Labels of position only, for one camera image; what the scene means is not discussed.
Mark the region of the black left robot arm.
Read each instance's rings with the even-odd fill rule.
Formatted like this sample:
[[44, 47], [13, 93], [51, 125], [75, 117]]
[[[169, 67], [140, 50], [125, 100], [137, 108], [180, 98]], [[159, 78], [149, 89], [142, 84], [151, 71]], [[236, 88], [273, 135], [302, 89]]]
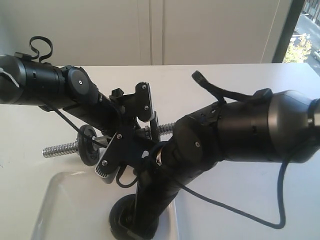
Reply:
[[53, 66], [12, 55], [1, 55], [0, 103], [38, 106], [45, 112], [63, 110], [103, 135], [121, 126], [140, 129], [136, 117], [125, 116], [125, 108], [114, 97], [103, 95], [82, 67]]

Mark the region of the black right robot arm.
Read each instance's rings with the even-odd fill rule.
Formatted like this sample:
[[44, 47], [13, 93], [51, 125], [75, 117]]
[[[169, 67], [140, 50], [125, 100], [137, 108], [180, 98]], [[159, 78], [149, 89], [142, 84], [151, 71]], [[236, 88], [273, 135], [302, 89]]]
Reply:
[[283, 182], [289, 163], [304, 163], [320, 148], [320, 101], [296, 91], [262, 89], [230, 103], [212, 103], [185, 115], [165, 142], [130, 145], [128, 154], [143, 157], [136, 193], [112, 207], [109, 227], [117, 240], [150, 240], [160, 215], [180, 190], [222, 161], [280, 163], [277, 201], [280, 221], [271, 223], [237, 208], [229, 211], [273, 229], [286, 223]]

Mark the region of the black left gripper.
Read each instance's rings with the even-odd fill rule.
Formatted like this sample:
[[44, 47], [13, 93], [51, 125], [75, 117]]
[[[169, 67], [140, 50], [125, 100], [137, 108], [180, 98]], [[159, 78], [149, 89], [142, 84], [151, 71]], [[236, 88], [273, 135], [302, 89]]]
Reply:
[[122, 126], [139, 129], [137, 94], [125, 94], [116, 88], [106, 97], [97, 87], [72, 88], [63, 99], [62, 109], [101, 131], [114, 134]]

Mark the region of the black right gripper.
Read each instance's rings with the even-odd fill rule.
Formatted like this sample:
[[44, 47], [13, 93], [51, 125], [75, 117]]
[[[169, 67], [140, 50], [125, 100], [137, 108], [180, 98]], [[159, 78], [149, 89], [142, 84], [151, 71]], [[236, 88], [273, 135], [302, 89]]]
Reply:
[[147, 208], [160, 216], [177, 196], [181, 185], [187, 185], [200, 174], [200, 144], [156, 144], [138, 178], [135, 200], [138, 208]]

